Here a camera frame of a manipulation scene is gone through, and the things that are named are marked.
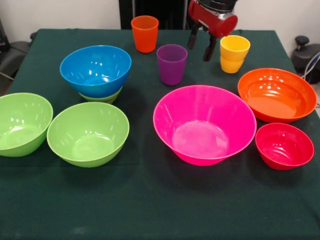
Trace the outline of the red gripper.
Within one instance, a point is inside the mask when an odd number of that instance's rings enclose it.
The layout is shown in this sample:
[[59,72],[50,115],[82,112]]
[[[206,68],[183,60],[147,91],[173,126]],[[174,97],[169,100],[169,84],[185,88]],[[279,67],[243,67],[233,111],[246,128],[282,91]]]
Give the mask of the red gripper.
[[189,17],[194,25],[187,47],[193,50],[199,28],[210,34],[209,45],[202,60],[209,62],[216,47],[217,38],[228,36],[236,27],[238,17],[234,14],[235,0],[192,0],[188,6]]

